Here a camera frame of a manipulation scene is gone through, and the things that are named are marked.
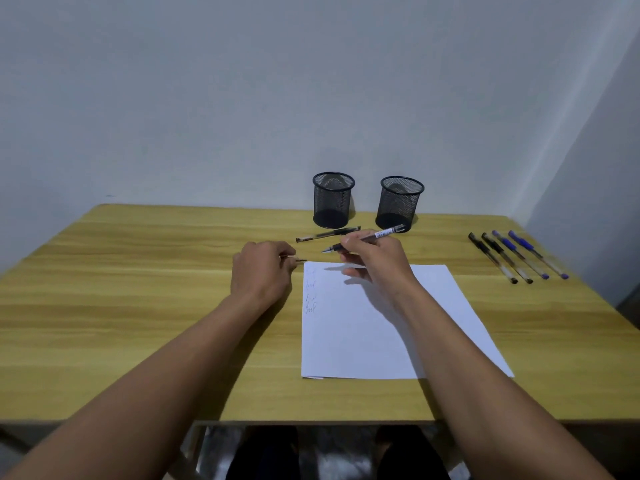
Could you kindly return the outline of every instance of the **paper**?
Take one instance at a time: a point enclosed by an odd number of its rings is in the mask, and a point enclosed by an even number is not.
[[[306,262],[302,304],[302,376],[425,377],[404,320],[368,281],[346,265]],[[494,364],[513,377],[480,318],[444,265],[411,266],[420,284]]]

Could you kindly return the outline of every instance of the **metal mesh cup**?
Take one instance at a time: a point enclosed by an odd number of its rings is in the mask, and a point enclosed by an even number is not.
[[[424,185],[408,177],[385,177],[380,181],[382,193],[376,224],[382,229],[404,224],[404,231],[411,229],[418,197]]]
[[[349,202],[355,180],[336,171],[318,173],[313,178],[314,222],[327,229],[339,229],[349,222]]]

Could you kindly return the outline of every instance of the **person's left hand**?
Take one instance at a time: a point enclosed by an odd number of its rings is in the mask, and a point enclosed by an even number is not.
[[[291,272],[296,268],[296,250],[285,241],[247,242],[234,256],[231,273],[231,296],[254,300],[265,311],[291,286]]]

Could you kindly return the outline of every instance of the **wood grain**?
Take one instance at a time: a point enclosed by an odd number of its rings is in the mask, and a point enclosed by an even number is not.
[[[0,280],[0,420],[60,420],[228,293],[246,241],[318,230],[300,210],[101,205]],[[350,225],[374,227],[357,213]],[[420,215],[400,235],[411,263],[446,264],[515,373],[558,419],[640,419],[640,333],[576,276],[510,284],[467,239],[522,231],[507,217]],[[334,239],[304,242],[298,254]],[[418,381],[302,379],[302,271],[281,311],[247,334],[200,420],[434,418]]]

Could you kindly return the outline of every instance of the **person's left arm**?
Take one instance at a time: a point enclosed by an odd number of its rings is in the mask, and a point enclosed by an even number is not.
[[[5,478],[162,478],[198,399],[255,320],[291,286],[295,250],[247,243],[234,256],[231,294],[209,315],[96,396]]]

